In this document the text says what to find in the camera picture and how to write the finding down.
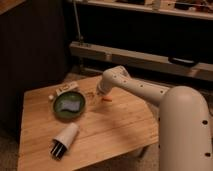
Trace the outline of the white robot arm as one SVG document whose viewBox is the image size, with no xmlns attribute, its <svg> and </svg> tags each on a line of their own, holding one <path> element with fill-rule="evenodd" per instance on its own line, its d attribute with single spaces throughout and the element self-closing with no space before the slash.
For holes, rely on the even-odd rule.
<svg viewBox="0 0 213 171">
<path fill-rule="evenodd" d="M 213 171 L 209 109 L 199 91 L 139 81 L 123 66 L 103 72 L 97 94 L 107 95 L 114 87 L 159 108 L 159 171 Z"/>
</svg>

